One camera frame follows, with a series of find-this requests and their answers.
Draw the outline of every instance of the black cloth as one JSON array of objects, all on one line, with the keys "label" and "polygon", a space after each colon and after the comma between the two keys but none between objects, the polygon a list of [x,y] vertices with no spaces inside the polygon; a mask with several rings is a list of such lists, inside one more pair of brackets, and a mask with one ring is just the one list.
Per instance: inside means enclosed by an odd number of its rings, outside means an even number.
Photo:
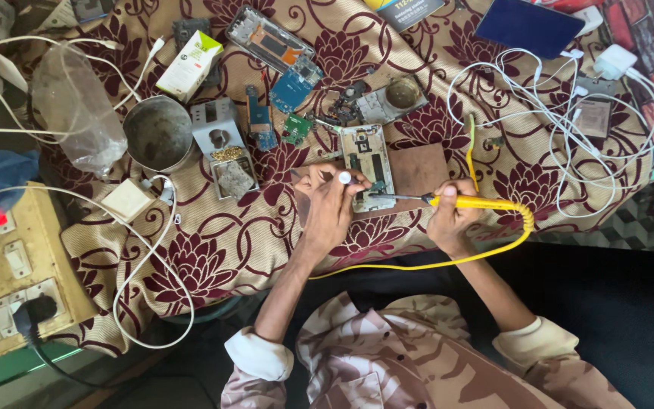
[{"label": "black cloth", "polygon": [[[384,264],[423,265],[445,261],[441,252],[394,258]],[[488,258],[531,311],[575,334],[577,351],[595,365],[638,408],[654,408],[654,253],[524,243]],[[380,310],[418,294],[456,300],[468,323],[472,345],[500,365],[491,346],[498,327],[458,268],[405,272],[359,269],[309,281],[289,325],[285,345],[294,342],[320,305],[348,291],[359,311]],[[287,380],[287,407],[304,404],[309,374],[295,365]]]}]

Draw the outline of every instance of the floral tablecloth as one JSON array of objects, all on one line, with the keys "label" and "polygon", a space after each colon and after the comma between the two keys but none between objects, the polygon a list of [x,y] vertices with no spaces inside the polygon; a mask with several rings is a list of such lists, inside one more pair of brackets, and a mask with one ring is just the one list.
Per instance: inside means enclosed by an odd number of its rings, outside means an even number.
[{"label": "floral tablecloth", "polygon": [[[277,73],[228,44],[223,30],[241,5],[251,4],[276,23],[311,43],[316,50],[314,61],[324,70],[324,79],[299,107],[298,113],[326,111],[338,92],[363,79],[371,89],[385,86],[390,79],[416,73],[430,94],[430,105],[385,128],[391,149],[425,144],[441,144],[451,178],[468,175],[466,152],[469,137],[462,126],[448,115],[445,96],[450,80],[465,66],[476,61],[493,61],[504,47],[474,36],[488,0],[468,0],[466,9],[456,9],[450,2],[435,14],[403,33],[396,33],[360,0],[121,0],[104,20],[86,23],[67,37],[114,39],[125,45],[123,51],[80,44],[86,52],[117,64],[128,81],[134,84],[142,70],[148,51],[160,36],[168,39],[154,61],[146,68],[138,91],[144,96],[159,94],[155,83],[176,55],[171,23],[190,17],[211,19],[213,35],[226,44],[221,60],[223,79],[218,87],[205,89],[190,101],[202,103],[213,98],[231,97],[239,106],[242,126],[246,125],[245,84],[255,84],[261,103],[268,89],[278,79]],[[23,70],[31,74],[44,51],[38,44],[25,52]],[[585,51],[580,60],[587,68],[603,46],[596,33],[576,39],[572,48]],[[536,62],[524,55],[508,59],[506,72],[519,83],[529,84]],[[566,61],[545,61],[543,79]],[[540,91],[550,106],[569,98],[571,64],[558,78],[551,79]],[[117,73],[105,64],[93,64],[104,88],[116,103],[127,89]],[[506,92],[500,76],[490,70],[472,70],[458,83],[458,93],[450,98],[456,117],[472,112],[479,123],[487,119],[525,111],[517,99]],[[620,95],[630,100],[630,94]],[[131,108],[130,101],[120,115]],[[281,132],[285,115],[272,110],[276,129]],[[477,130],[473,163],[480,193],[521,201],[533,212],[538,231],[587,231],[598,227],[635,190],[618,192],[613,203],[601,214],[584,219],[569,219],[557,212],[559,205],[568,214],[583,215],[600,209],[610,192],[589,185],[559,185],[560,172],[549,154],[551,128],[541,116],[515,116],[496,126]],[[504,136],[506,144],[492,150],[486,140]],[[637,151],[645,132],[637,118],[623,107],[612,115],[609,138],[598,147],[610,155]],[[247,194],[238,203],[218,200],[210,169],[203,157],[198,165],[174,174],[178,191],[178,212],[182,223],[168,232],[159,253],[174,266],[186,283],[198,306],[231,295],[248,295],[269,288],[289,258],[301,229],[291,187],[289,170],[322,162],[320,153],[339,149],[339,138],[324,128],[314,131],[299,147],[281,143],[277,148],[260,152],[246,138],[261,188]],[[563,141],[555,138],[553,149],[564,158]],[[57,170],[67,189],[101,200],[127,178],[152,176],[128,156],[118,161],[111,181],[105,183],[93,175],[73,168],[59,148],[43,146],[43,161]],[[574,153],[575,165],[586,175],[603,175],[601,166],[583,151]],[[646,181],[650,157],[630,164],[618,184],[631,186]],[[617,169],[623,161],[610,161]],[[133,223],[145,237],[156,241],[169,214],[167,205],[156,202]],[[425,234],[431,212],[416,210],[377,219],[361,220],[350,226],[347,239],[330,252],[319,265],[321,272],[346,265],[434,248]],[[486,212],[480,224],[470,228],[475,240],[508,237],[521,229],[521,216],[513,212]],[[62,233],[62,240],[73,258],[77,274],[89,295],[100,308],[96,318],[80,323],[54,338],[84,348],[94,348],[113,356],[122,354],[132,344],[122,336],[114,320],[139,336],[155,315],[183,314],[188,311],[185,293],[168,276],[155,258],[143,265],[123,292],[117,317],[112,311],[116,286],[145,256],[148,249],[127,230],[112,223],[101,212],[93,212]]]}]

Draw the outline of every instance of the blue circuit board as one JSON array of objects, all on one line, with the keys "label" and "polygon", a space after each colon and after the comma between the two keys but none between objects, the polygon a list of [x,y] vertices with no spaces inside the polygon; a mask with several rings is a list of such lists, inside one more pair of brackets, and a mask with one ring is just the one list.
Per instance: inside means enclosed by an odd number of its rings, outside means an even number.
[{"label": "blue circuit board", "polygon": [[304,102],[312,89],[322,79],[322,70],[305,55],[300,55],[294,65],[274,84],[269,99],[279,111],[289,114]]},{"label": "blue circuit board", "polygon": [[259,92],[253,85],[246,86],[246,105],[249,110],[249,136],[257,141],[259,151],[275,148],[278,142],[269,119],[269,107],[259,106]]}]

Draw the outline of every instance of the blue phone screen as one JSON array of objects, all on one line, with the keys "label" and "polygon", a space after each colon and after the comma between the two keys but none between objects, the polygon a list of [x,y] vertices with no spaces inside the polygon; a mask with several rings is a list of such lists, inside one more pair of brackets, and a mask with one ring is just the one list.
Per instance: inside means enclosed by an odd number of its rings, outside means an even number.
[{"label": "blue phone screen", "polygon": [[553,60],[583,27],[584,20],[525,0],[494,0],[476,35]]}]

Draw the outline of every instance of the yellow soldering iron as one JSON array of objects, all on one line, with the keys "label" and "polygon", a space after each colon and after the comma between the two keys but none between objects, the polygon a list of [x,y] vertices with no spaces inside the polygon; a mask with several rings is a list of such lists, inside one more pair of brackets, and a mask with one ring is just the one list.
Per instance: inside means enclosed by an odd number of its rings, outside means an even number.
[{"label": "yellow soldering iron", "polygon": [[[441,200],[440,196],[432,193],[426,193],[422,196],[406,196],[403,194],[381,194],[370,193],[369,197],[374,199],[414,199],[422,200],[431,206],[438,206]],[[516,210],[517,206],[513,201],[503,199],[486,199],[485,197],[464,196],[459,194],[456,198],[457,208],[478,208],[478,209],[499,209],[499,210]]]},{"label": "yellow soldering iron", "polygon": [[[400,194],[380,194],[380,193],[369,193],[368,194],[370,197],[375,198],[375,199],[413,199],[413,200],[422,200],[425,201],[427,204],[431,206],[438,206],[438,202],[440,201],[440,197],[435,196],[432,193],[424,194],[422,196],[405,196],[405,195],[400,195]],[[476,256],[470,256],[466,258],[462,258],[460,260],[451,260],[451,261],[444,261],[442,263],[434,263],[434,264],[427,264],[427,265],[415,265],[415,266],[404,266],[404,265],[388,265],[388,264],[359,264],[359,265],[351,265],[349,267],[344,267],[342,269],[339,269],[335,272],[330,272],[326,274],[322,274],[319,276],[312,276],[310,279],[320,279],[320,278],[325,278],[337,273],[345,272],[347,270],[352,270],[352,269],[359,269],[363,267],[369,267],[369,268],[376,268],[376,269],[396,269],[396,270],[420,270],[420,269],[432,269],[434,267],[443,267],[446,265],[454,265],[454,264],[460,264],[460,263],[466,263],[468,261],[473,261],[473,260],[478,260],[480,258],[488,257],[488,256],[493,256],[494,254],[498,254],[507,250],[511,250],[512,248],[518,246],[521,244],[524,240],[529,237],[529,234],[534,230],[534,215],[531,213],[531,210],[526,207],[525,204],[521,203],[514,203],[513,201],[510,200],[503,200],[503,199],[486,199],[485,197],[474,197],[474,196],[463,196],[463,195],[458,195],[456,198],[456,207],[457,208],[479,208],[479,209],[497,209],[497,210],[515,210],[519,212],[522,215],[522,218],[524,219],[524,231],[522,235],[514,240],[512,243],[509,243],[508,245],[501,246],[497,249],[494,250],[488,250],[487,252],[477,254]]]}]

